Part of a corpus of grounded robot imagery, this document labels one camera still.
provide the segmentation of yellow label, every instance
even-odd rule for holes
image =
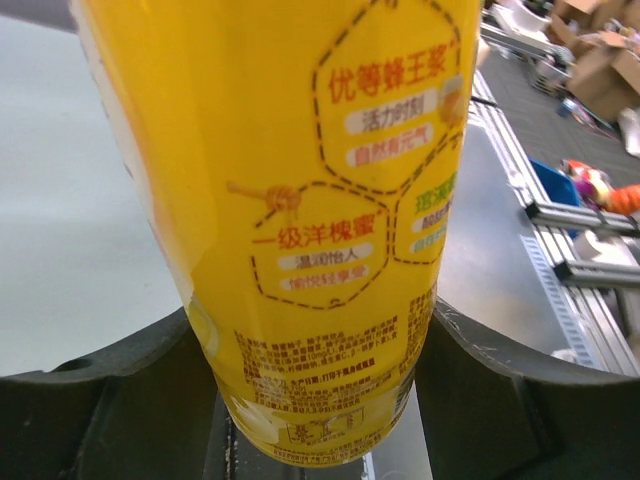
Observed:
[[[286,463],[362,456],[427,332],[477,0],[72,6],[236,424]]]

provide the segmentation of yellow bottle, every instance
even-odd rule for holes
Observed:
[[[289,464],[362,456],[427,332],[479,2],[71,3],[234,421]]]

